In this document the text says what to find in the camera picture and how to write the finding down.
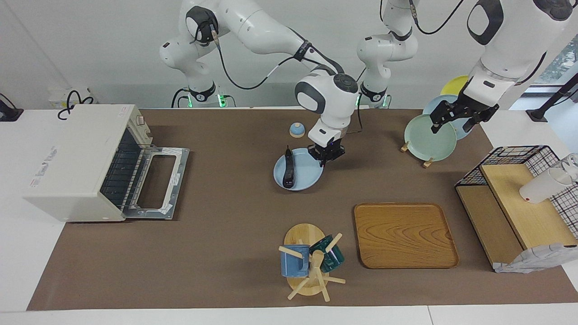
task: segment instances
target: white cup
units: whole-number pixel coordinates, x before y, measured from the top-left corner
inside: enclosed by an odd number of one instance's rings
[[[540,203],[576,183],[578,154],[572,153],[520,189],[520,195],[530,203]]]

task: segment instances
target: white table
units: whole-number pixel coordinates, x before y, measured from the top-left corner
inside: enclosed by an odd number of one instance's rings
[[[55,111],[27,111],[0,124],[0,324],[577,324],[578,304],[498,306],[301,307],[263,309],[148,309],[24,312],[64,227],[20,197],[55,145],[62,122]],[[549,145],[568,149],[547,124],[524,112],[499,111],[483,129],[494,146]],[[578,286],[578,263],[564,265]]]

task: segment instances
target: brown table mat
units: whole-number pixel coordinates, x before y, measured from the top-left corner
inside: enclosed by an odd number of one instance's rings
[[[157,146],[191,149],[172,221],[67,224],[29,310],[234,308],[300,305],[457,305],[578,302],[561,267],[496,274],[454,184],[490,151],[480,127],[430,169],[402,154],[405,125],[417,110],[362,111],[365,130],[343,140],[347,153],[330,162],[315,186],[291,193],[272,168],[288,129],[317,116],[302,110],[145,110]],[[355,130],[357,121],[351,123]],[[158,191],[164,191],[158,181]],[[359,261],[353,208],[363,202],[434,202],[449,223],[460,264],[452,269],[367,269]],[[343,233],[345,263],[320,295],[286,299],[280,274],[285,233],[313,223]]]

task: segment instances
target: black cable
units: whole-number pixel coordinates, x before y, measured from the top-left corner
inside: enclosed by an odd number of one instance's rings
[[[177,90],[177,92],[176,92],[175,95],[173,96],[173,101],[171,102],[171,108],[175,108],[175,101],[177,100],[177,97],[179,96],[179,94],[180,94],[182,91],[187,91],[187,89],[186,89],[186,88],[181,88],[181,89]]]
[[[8,98],[6,97],[4,94],[0,93],[0,96],[6,98],[6,100],[8,101],[8,103],[10,103],[10,105],[12,105],[13,109],[16,109],[16,105],[14,105],[14,103]]]
[[[450,21],[450,19],[454,16],[454,13],[455,13],[456,11],[458,11],[458,9],[460,8],[460,6],[462,5],[463,2],[464,2],[464,0],[460,0],[460,2],[458,3],[458,5],[455,6],[454,10],[450,13],[449,16],[447,16],[446,21],[444,21],[443,24],[442,24],[440,27],[438,27],[436,30],[434,30],[434,31],[432,31],[432,32],[426,32],[426,31],[424,31],[423,29],[421,29],[420,23],[418,22],[416,6],[413,4],[413,0],[409,0],[409,4],[410,4],[411,9],[412,9],[413,21],[415,21],[416,26],[417,26],[417,29],[419,29],[420,32],[422,32],[422,33],[425,34],[425,35],[433,35],[433,34],[439,32],[439,31],[447,24],[447,22]]]
[[[309,61],[309,62],[311,62],[311,63],[315,63],[315,64],[317,64],[317,65],[323,65],[323,64],[321,64],[321,63],[319,63],[319,62],[317,62],[317,61],[313,61],[313,60],[311,60],[311,59],[309,59],[309,58],[305,58],[305,57],[304,57],[303,60]]]
[[[390,109],[390,108],[391,108],[391,103],[392,103],[393,101],[394,101],[394,97],[393,97],[392,95],[390,95],[390,103],[387,104],[387,109]]]
[[[534,76],[534,74],[536,74],[536,71],[538,71],[538,69],[540,68],[540,66],[541,66],[542,63],[544,62],[544,59],[546,58],[546,53],[548,53],[548,51],[546,51],[546,52],[544,52],[544,54],[542,54],[542,57],[540,58],[540,62],[538,62],[536,68],[534,68],[534,71],[532,71],[532,73],[530,73],[530,75],[527,76],[526,79],[524,79],[524,80],[522,80],[522,81],[520,81],[520,82],[515,83],[514,86],[519,86],[519,85],[527,82],[528,80],[530,80],[531,77]]]
[[[361,133],[363,131],[363,124],[361,123],[361,113],[360,113],[360,104],[361,104],[361,93],[358,94],[357,97],[357,120],[360,123],[360,129],[358,131],[351,131],[348,132],[348,134],[351,133]]]
[[[381,19],[381,22],[383,22],[383,14],[382,14],[382,12],[383,12],[383,0],[381,0],[381,1],[379,2],[379,19]]]
[[[574,93],[571,93],[570,96],[566,97],[565,100],[560,101],[560,102],[557,102],[556,104],[552,105],[551,107],[562,104],[563,102],[569,100],[572,96],[576,95],[576,93],[578,93],[578,89],[576,89],[576,90],[574,91]]]
[[[233,104],[235,104],[235,107],[237,107],[237,102],[235,101],[235,97],[231,96],[231,95],[225,95],[223,96],[224,98],[231,98],[233,100]]]
[[[357,80],[355,82],[359,82],[359,80],[361,79],[361,76],[365,73],[366,70],[367,70],[367,68],[364,68],[363,71],[361,71],[360,76],[357,77]]]
[[[64,112],[68,112],[68,115],[70,115],[72,109],[74,109],[74,105],[71,105],[71,98],[73,94],[76,94],[76,96],[78,97],[79,104],[92,104],[94,102],[94,97],[88,96],[87,98],[82,99],[78,91],[72,90],[71,92],[68,93],[68,97],[66,98],[66,108],[58,112],[58,119],[61,121],[66,121],[68,119],[68,118],[65,119],[64,117],[61,116]]]
[[[293,57],[288,57],[288,58],[286,58],[285,60],[279,62],[279,63],[269,72],[269,74],[267,74],[267,75],[263,78],[263,80],[261,80],[261,82],[259,82],[259,83],[256,84],[255,86],[252,86],[252,87],[243,87],[243,86],[238,85],[236,82],[233,81],[233,79],[231,79],[231,76],[229,75],[229,72],[227,71],[227,67],[225,67],[225,60],[223,59],[223,52],[221,51],[221,47],[218,47],[217,49],[218,49],[218,54],[219,54],[219,56],[221,57],[221,65],[223,66],[223,70],[225,71],[225,75],[227,76],[227,78],[229,79],[229,81],[230,81],[235,87],[237,87],[237,88],[239,88],[239,89],[242,89],[242,90],[253,90],[253,89],[255,89],[255,88],[260,87],[262,84],[265,83],[265,81],[267,80],[267,78],[269,78],[269,76],[270,76],[275,70],[277,70],[278,67],[281,66],[281,64],[283,64],[283,63],[285,63],[285,62],[293,59]]]
[[[184,99],[188,99],[188,96],[181,96],[181,97],[179,97],[179,100],[177,101],[177,108],[181,108],[181,107],[180,107],[180,101],[181,101],[183,98],[184,98]]]
[[[307,42],[307,40],[306,40],[303,36],[301,36],[299,33],[297,33],[294,29],[292,29],[292,28],[289,28],[289,29],[290,29],[295,35],[297,35],[297,37],[301,38],[304,42]],[[311,44],[311,49],[313,49],[314,52],[317,52],[317,54],[319,54],[319,56],[321,56],[323,59],[325,59],[325,60],[327,61],[327,63],[329,63],[330,65],[332,65],[332,66],[333,66],[333,69],[334,69],[335,71],[337,71],[337,73],[345,73],[345,71],[343,70],[343,67],[340,66],[339,63],[333,61],[332,59],[330,59],[330,58],[328,58],[328,57],[326,57],[326,56],[324,56],[323,53],[321,53],[319,50],[317,50],[317,48],[315,48],[315,46],[313,46],[313,44]],[[320,63],[317,62],[317,61],[313,61],[313,60],[310,60],[310,59],[306,59],[305,57],[304,57],[303,59],[305,59],[305,61],[313,62],[313,63],[315,63],[315,64],[317,64],[317,65],[320,65]]]

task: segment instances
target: white wall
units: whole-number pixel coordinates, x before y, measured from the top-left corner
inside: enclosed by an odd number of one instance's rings
[[[364,67],[355,53],[358,40],[386,32],[379,21],[377,0],[257,2],[355,77]],[[436,35],[416,31],[420,41],[416,57],[390,64],[394,107],[423,107],[447,81],[469,73],[483,52],[465,28],[475,2],[466,0]],[[437,27],[456,3],[422,1],[418,9],[421,24],[425,29]],[[158,47],[177,34],[179,7],[179,0],[0,0],[0,91],[24,108],[48,108],[47,89],[62,85],[89,87],[104,103],[168,106],[174,91],[186,83],[179,71],[161,62]],[[575,35],[578,15],[568,30],[556,41],[547,62]],[[260,81],[286,57],[257,56],[231,35],[223,37],[221,44],[231,75],[243,85]],[[295,105],[293,85],[307,72],[299,63],[288,62],[262,89],[242,91],[226,80],[217,53],[201,61],[211,67],[215,80],[240,106]],[[514,102],[523,88],[509,94],[502,105]]]

